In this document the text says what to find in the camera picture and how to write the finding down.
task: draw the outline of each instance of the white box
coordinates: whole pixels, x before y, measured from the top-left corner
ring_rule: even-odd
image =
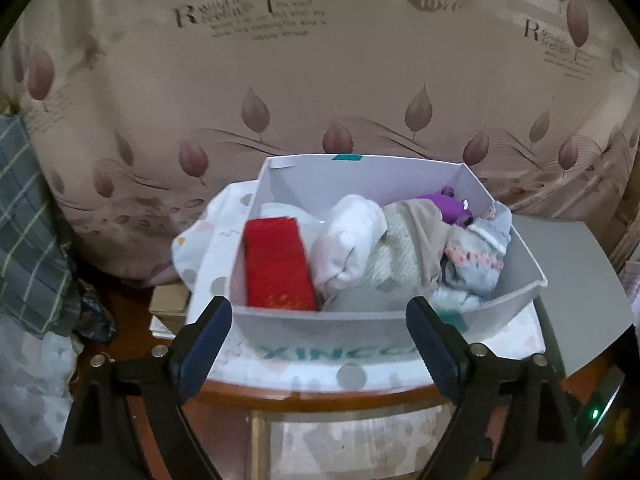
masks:
[[[473,215],[481,216],[492,197],[465,164],[378,155],[291,155],[268,158],[258,178],[248,219],[260,206],[281,202],[324,219],[347,194],[358,194],[380,205],[438,193],[450,186],[466,199]],[[463,336],[485,339],[519,313],[546,286],[546,277],[518,232],[511,243],[493,299],[462,315]],[[226,284],[234,325],[248,343],[275,358],[292,360],[361,360],[377,362],[415,356],[404,312],[295,312],[246,305],[244,245],[240,243]]]

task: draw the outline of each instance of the metal screw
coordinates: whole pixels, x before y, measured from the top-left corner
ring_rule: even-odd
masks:
[[[151,355],[153,357],[164,357],[168,351],[169,347],[167,345],[156,345],[151,351]]]
[[[94,368],[100,368],[106,361],[104,355],[96,354],[91,358],[91,366]]]
[[[533,362],[535,362],[535,364],[537,364],[538,366],[546,366],[549,364],[549,361],[547,361],[546,357],[544,357],[542,354],[535,354],[533,356]]]
[[[471,350],[471,353],[476,357],[484,357],[489,351],[488,348],[482,343],[471,343],[469,349]]]

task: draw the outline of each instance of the plaid shirt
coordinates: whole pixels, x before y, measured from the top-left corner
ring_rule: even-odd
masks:
[[[68,335],[80,316],[71,231],[22,119],[0,115],[0,310],[31,333]]]

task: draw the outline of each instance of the purple toy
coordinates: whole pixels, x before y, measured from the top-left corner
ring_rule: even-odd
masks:
[[[439,194],[420,195],[418,198],[431,200],[442,213],[443,222],[466,227],[474,220],[473,215],[467,209],[466,200],[459,202],[453,198],[453,195],[453,189],[444,187]]]

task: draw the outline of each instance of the red folded towel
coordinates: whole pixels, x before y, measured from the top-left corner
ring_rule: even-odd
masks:
[[[316,310],[305,249],[293,218],[249,220],[244,228],[249,306]]]

